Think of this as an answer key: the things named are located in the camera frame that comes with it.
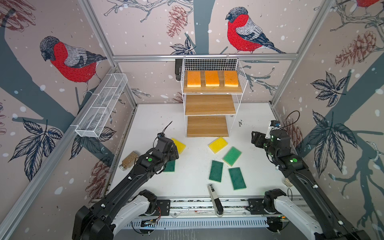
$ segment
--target wooden shelf board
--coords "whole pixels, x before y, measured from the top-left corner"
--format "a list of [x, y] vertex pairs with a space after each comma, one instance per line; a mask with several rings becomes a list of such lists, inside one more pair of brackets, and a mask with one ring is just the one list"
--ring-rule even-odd
[[236, 114], [230, 94], [189, 94], [185, 98], [185, 115]]
[[228, 137], [225, 116], [189, 116], [187, 137]]
[[229, 93], [229, 94], [242, 94], [240, 82], [237, 88], [224, 87], [224, 71], [218, 71], [218, 79], [220, 81], [219, 87], [206, 87], [205, 86], [205, 71], [200, 71], [201, 87], [200, 88], [189, 88], [187, 87], [188, 71], [185, 71], [184, 76], [184, 88], [183, 93], [185, 94], [196, 94], [196, 93]]

